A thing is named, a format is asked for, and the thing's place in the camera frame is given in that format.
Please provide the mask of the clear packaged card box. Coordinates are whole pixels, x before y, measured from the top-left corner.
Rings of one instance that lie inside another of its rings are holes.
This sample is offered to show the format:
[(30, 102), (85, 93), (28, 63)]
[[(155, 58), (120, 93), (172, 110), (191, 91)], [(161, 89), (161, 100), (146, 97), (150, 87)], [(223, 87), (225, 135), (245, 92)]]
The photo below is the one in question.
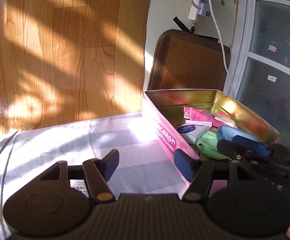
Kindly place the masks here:
[(84, 180), (71, 179), (69, 180), (69, 184), (71, 187), (71, 189), (68, 192), (70, 198), (75, 198), (79, 194), (84, 194), (86, 198), (90, 197)]

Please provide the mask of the pink macaron tin box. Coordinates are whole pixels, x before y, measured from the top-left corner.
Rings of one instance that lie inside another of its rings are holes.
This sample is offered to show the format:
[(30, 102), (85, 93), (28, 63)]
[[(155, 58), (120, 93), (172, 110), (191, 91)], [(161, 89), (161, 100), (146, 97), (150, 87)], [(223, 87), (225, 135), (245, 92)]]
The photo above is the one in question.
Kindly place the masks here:
[(143, 94), (142, 116), (171, 162), (181, 149), (194, 159), (199, 156), (176, 129), (185, 123), (184, 107), (225, 113), (238, 129), (256, 136), (265, 144), (278, 142), (280, 133), (252, 110), (216, 89), (148, 90)]

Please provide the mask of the wood pattern vinyl sheet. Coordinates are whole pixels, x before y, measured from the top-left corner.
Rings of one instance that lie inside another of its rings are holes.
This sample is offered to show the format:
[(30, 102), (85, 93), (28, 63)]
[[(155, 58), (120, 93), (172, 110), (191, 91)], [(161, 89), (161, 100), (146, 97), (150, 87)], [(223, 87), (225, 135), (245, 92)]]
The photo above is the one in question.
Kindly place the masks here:
[(149, 0), (0, 0), (0, 135), (140, 112)]

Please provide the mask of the white printed wipes packet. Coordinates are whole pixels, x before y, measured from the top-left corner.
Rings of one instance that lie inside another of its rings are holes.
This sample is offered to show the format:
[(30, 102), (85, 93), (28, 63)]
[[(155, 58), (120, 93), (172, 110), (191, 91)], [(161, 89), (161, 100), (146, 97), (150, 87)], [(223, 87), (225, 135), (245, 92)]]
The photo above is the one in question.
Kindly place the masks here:
[(176, 131), (184, 138), (184, 140), (192, 145), (202, 137), (212, 127), (210, 121), (192, 121), (186, 120), (185, 123), (179, 126)]

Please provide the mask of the white window frame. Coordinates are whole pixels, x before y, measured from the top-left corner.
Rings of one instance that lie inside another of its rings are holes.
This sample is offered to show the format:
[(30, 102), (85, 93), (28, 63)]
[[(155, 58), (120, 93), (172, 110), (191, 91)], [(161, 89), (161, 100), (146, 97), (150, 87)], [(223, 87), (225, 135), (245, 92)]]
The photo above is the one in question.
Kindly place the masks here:
[(230, 75), (247, 105), (290, 94), (290, 0), (238, 0)]

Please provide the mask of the brown woven seat cushion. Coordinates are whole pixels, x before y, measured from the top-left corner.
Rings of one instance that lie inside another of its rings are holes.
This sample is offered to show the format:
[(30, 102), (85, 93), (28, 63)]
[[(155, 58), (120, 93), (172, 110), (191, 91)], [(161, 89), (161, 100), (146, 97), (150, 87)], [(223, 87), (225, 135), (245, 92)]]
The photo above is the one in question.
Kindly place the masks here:
[(226, 71), (216, 38), (167, 30), (157, 40), (148, 90), (223, 90)]

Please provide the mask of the green cloth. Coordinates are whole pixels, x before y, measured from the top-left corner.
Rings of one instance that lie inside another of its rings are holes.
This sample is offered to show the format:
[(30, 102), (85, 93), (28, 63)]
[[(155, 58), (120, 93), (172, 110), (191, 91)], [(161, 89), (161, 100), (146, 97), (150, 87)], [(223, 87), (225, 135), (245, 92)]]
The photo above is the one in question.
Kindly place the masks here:
[(217, 160), (229, 159), (229, 157), (218, 152), (217, 143), (218, 141), (216, 134), (214, 132), (207, 131), (196, 140), (195, 145), (198, 151), (208, 158)]

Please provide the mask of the pink fluffy towel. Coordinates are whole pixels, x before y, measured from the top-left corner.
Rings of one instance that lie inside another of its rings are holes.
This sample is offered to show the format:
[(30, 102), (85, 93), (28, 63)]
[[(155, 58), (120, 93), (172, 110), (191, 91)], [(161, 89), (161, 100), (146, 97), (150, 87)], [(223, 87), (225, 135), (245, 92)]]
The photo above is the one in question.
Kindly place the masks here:
[(206, 109), (197, 109), (194, 107), (184, 107), (184, 118), (190, 121), (211, 122), (212, 127), (219, 128), (226, 125), (232, 128), (237, 128), (234, 120), (226, 113), (211, 112)]

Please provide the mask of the light blue soft object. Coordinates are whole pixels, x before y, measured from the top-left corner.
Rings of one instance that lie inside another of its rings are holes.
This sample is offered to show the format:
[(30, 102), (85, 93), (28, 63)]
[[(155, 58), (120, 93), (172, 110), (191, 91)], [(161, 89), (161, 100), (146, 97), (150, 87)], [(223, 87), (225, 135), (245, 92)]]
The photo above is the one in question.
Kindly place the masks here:
[(253, 141), (258, 141), (258, 138), (255, 137), (252, 134), (249, 134), (245, 131), (242, 131), (240, 129), (234, 128), (234, 127), (230, 127), (227, 125), (222, 125), (217, 129), (217, 133), (216, 133), (216, 137), (217, 137), (217, 141), (220, 140), (229, 140), (232, 141), (232, 139), (236, 136), (239, 135), (241, 137), (253, 140)]

